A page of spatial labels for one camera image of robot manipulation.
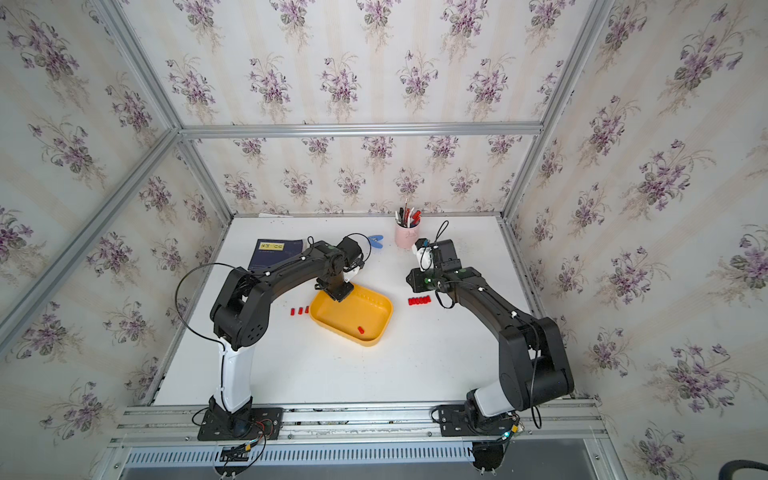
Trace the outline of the yellow plastic storage box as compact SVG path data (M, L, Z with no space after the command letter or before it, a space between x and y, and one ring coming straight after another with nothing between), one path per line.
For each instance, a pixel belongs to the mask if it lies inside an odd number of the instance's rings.
M394 310L388 297L360 285L355 285L353 292L342 302L336 302L320 291L309 308L315 323L366 347L380 341ZM358 327L364 328L365 334L360 334Z

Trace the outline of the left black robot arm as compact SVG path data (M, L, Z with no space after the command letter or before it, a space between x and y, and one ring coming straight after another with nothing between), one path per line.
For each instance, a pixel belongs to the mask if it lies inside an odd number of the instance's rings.
M214 404L228 414L251 404L253 346L268 329L276 299L313 280L317 289L341 302L354 291L349 279L364 265L360 245L345 237L336 245L315 241L304 251L264 269L232 269L210 311L213 333L220 343Z

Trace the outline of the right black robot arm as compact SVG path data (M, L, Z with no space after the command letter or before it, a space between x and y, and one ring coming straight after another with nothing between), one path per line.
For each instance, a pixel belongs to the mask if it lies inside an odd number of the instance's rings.
M434 291L471 312L498 344L498 379L469 394L483 417L520 412L571 394L575 382L556 322L536 318L495 291L472 267L412 269L406 282L416 294Z

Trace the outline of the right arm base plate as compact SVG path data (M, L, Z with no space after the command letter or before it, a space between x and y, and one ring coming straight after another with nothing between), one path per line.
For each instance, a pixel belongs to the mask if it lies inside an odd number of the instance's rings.
M493 417L483 416L469 404L445 404L433 407L430 419L436 423L442 437L494 437L507 439L519 431L520 417L504 412Z

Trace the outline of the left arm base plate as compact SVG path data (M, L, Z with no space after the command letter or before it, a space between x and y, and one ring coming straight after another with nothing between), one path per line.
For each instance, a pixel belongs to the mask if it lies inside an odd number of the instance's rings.
M254 440L265 435L276 440L280 433L284 409L245 406L227 414L217 405L208 407L200 421L197 440L202 442Z

